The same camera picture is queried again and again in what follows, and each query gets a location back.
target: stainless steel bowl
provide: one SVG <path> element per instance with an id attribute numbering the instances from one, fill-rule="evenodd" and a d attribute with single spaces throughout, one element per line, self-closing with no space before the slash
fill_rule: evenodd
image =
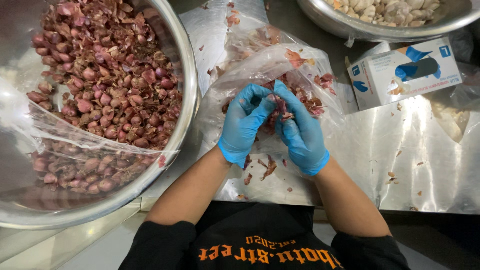
<path id="1" fill-rule="evenodd" d="M 195 116 L 198 101 L 192 46 L 167 0 L 133 0 L 131 3 L 135 12 L 144 12 L 179 78 L 179 89 L 183 91 L 182 110 L 165 150 L 180 150 Z M 23 76 L 20 78 L 25 82 L 22 84 L 23 91 L 34 90 L 36 85 L 29 84 L 29 77 L 38 76 L 40 71 L 25 65 L 19 68 L 22 67 L 19 62 L 29 57 L 26 55 L 32 50 L 30 39 L 40 31 L 40 16 L 48 10 L 48 3 L 37 0 L 3 0 L 0 9 L 0 76 L 12 76 L 14 79 Z M 159 168 L 156 162 L 153 163 L 137 179 L 114 193 L 89 196 L 63 189 L 51 192 L 41 185 L 35 185 L 35 173 L 27 155 L 27 149 L 30 152 L 32 149 L 30 142 L 20 133 L 1 124 L 0 141 L 0 226 L 18 229 L 69 227 L 107 215 L 137 197 L 177 155 L 166 154 L 165 167 Z"/>
<path id="2" fill-rule="evenodd" d="M 324 0 L 297 0 L 307 16 L 323 30 L 348 39 L 404 42 L 439 37 L 480 18 L 479 5 L 470 0 L 441 0 L 434 19 L 420 27 L 389 27 L 354 19 L 336 11 Z"/>

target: plastic wrap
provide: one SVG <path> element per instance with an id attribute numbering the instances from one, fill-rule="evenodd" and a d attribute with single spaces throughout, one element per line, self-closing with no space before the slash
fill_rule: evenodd
<path id="1" fill-rule="evenodd" d="M 438 124 L 457 143 L 463 138 L 472 111 L 480 105 L 480 68 L 457 63 L 463 83 L 425 95 Z"/>
<path id="2" fill-rule="evenodd" d="M 301 51 L 301 57 L 313 59 L 314 65 L 304 63 L 295 69 L 285 56 L 287 49 Z M 197 124 L 204 134 L 204 141 L 208 144 L 208 148 L 217 143 L 222 133 L 225 120 L 222 106 L 248 83 L 263 85 L 283 74 L 286 74 L 286 80 L 290 86 L 300 87 L 306 91 L 309 98 L 317 97 L 322 101 L 324 113 L 319 119 L 324 135 L 328 136 L 334 127 L 343 124 L 345 116 L 336 95 L 329 89 L 323 89 L 317 85 L 314 78 L 331 72 L 328 56 L 323 51 L 294 43 L 272 45 L 242 60 L 216 80 L 202 99 Z M 333 82 L 331 87 L 335 89 L 336 82 Z M 282 159 L 276 160 L 277 164 L 281 164 L 283 159 L 288 159 L 288 149 L 278 135 L 266 133 L 261 127 L 257 137 L 258 141 L 253 144 L 252 154 L 266 153 L 275 157 L 281 156 Z"/>
<path id="3" fill-rule="evenodd" d="M 59 186 L 78 193 L 108 192 L 138 177 L 163 154 L 118 143 L 81 130 L 30 101 L 0 77 L 0 115 L 4 131 L 15 131 L 28 147 L 37 178 L 55 191 Z"/>
<path id="4" fill-rule="evenodd" d="M 281 31 L 265 22 L 227 8 L 225 24 L 228 26 L 225 51 L 211 71 L 210 83 L 216 81 L 223 73 L 250 55 L 275 44 L 297 43 L 307 45 L 297 37 Z M 239 23 L 229 24 L 228 18 L 239 19 Z"/>

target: black shirt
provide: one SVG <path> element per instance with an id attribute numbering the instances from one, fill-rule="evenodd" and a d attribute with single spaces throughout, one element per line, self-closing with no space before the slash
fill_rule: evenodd
<path id="1" fill-rule="evenodd" d="M 196 226 L 144 222 L 120 269 L 409 269 L 391 236 L 312 231 L 313 207 L 212 202 Z"/>

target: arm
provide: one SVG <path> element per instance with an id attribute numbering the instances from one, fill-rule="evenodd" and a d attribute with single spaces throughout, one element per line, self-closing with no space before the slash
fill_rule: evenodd
<path id="1" fill-rule="evenodd" d="M 196 224 L 207 209 L 232 163 L 215 146 L 170 185 L 148 212 L 145 221 L 173 225 Z"/>
<path id="2" fill-rule="evenodd" d="M 328 220 L 336 231 L 354 236 L 392 235 L 372 201 L 333 157 L 313 179 Z"/>
<path id="3" fill-rule="evenodd" d="M 284 123 L 277 120 L 276 133 L 288 146 L 290 159 L 303 173 L 313 176 L 332 227 L 353 236 L 391 235 L 375 205 L 330 158 L 320 123 L 280 81 L 275 83 L 275 93 L 295 115 Z"/>
<path id="4" fill-rule="evenodd" d="M 270 91 L 249 84 L 230 103 L 218 145 L 184 172 L 160 196 L 145 221 L 173 225 L 196 224 L 222 184 L 232 163 L 243 168 L 258 128 L 276 108 L 266 96 Z M 253 97 L 261 100 L 252 104 Z"/>

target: hand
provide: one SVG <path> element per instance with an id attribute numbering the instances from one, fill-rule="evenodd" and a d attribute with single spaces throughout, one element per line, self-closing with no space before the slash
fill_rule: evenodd
<path id="1" fill-rule="evenodd" d="M 276 108 L 276 102 L 266 98 L 270 93 L 267 88 L 248 84 L 230 102 L 218 141 L 218 147 L 227 161 L 243 168 L 258 128 Z"/>
<path id="2" fill-rule="evenodd" d="M 317 174 L 330 158 L 324 145 L 320 123 L 311 117 L 305 106 L 281 81 L 275 80 L 274 92 L 285 100 L 287 110 L 294 114 L 294 119 L 288 119 L 284 123 L 279 116 L 275 123 L 275 132 L 288 146 L 288 156 L 292 162 L 304 174 Z"/>

